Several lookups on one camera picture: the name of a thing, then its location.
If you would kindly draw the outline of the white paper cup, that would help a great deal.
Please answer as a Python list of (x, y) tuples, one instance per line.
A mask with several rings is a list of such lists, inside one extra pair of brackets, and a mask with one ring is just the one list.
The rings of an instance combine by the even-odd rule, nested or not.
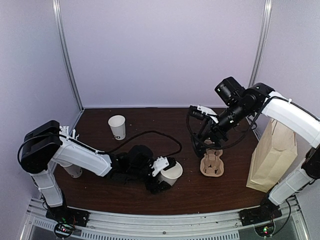
[(171, 187), (176, 183), (176, 181), (182, 176), (183, 167), (179, 162), (176, 162), (175, 166), (168, 170), (161, 170), (159, 175), (159, 181), (169, 184)]
[(126, 118), (122, 115), (114, 115), (109, 118), (108, 125), (114, 138), (118, 141), (126, 137)]

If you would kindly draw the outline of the black plastic cup lid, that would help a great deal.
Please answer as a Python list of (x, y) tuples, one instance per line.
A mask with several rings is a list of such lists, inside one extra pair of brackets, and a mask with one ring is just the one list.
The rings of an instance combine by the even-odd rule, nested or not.
[(193, 137), (191, 137), (191, 144), (192, 144), (192, 148), (193, 148), (195, 155), (198, 158), (203, 158), (206, 153), (207, 148), (205, 146), (203, 146), (201, 143), (199, 143)]

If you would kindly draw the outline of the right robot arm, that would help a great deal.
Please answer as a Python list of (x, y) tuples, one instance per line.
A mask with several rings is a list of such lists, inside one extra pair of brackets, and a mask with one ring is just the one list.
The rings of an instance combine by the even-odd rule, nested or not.
[(311, 146), (301, 167), (273, 187), (260, 206), (255, 208), (258, 219), (266, 221), (285, 200), (312, 180), (320, 178), (320, 120), (264, 83), (244, 88), (230, 76), (214, 90), (227, 105), (222, 113), (216, 114), (212, 109), (201, 105), (191, 105), (186, 116), (187, 123), (190, 117), (205, 121), (198, 133), (192, 132), (190, 126), (187, 127), (198, 157), (203, 156), (206, 149), (225, 150), (240, 143), (246, 136), (245, 132), (229, 145), (221, 146), (220, 141), (228, 141), (228, 131), (250, 115), (255, 120), (263, 114), (279, 121)]

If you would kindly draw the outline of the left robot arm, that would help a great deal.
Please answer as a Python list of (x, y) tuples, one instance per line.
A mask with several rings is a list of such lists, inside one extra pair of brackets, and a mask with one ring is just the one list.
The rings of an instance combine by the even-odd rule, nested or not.
[(162, 170), (176, 166), (173, 157), (154, 158), (153, 152), (145, 145), (135, 145), (129, 152), (119, 154), (94, 149), (78, 141), (74, 134), (69, 135), (68, 126), (60, 126), (56, 120), (50, 120), (25, 135), (17, 152), (17, 161), (35, 181), (47, 208), (61, 222), (69, 221), (72, 211), (66, 206), (63, 191), (49, 170), (50, 162), (59, 164), (74, 178), (80, 177), (85, 169), (118, 182), (140, 180), (152, 193), (170, 186), (161, 183), (157, 176)]

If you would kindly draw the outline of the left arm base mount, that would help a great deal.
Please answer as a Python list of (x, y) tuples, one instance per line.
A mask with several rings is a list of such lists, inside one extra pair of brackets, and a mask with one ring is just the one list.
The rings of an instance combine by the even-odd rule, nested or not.
[(76, 227), (86, 227), (90, 213), (86, 210), (69, 208), (67, 206), (47, 207), (46, 218), (56, 221), (53, 233), (60, 239), (70, 237)]

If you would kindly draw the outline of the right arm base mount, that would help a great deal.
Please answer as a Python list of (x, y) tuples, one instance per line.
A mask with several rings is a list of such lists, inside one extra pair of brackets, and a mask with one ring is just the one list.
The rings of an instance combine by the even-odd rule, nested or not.
[(242, 226), (254, 226), (254, 231), (259, 237), (270, 237), (275, 232), (276, 218), (282, 216), (278, 207), (258, 206), (246, 208), (239, 212), (239, 218)]

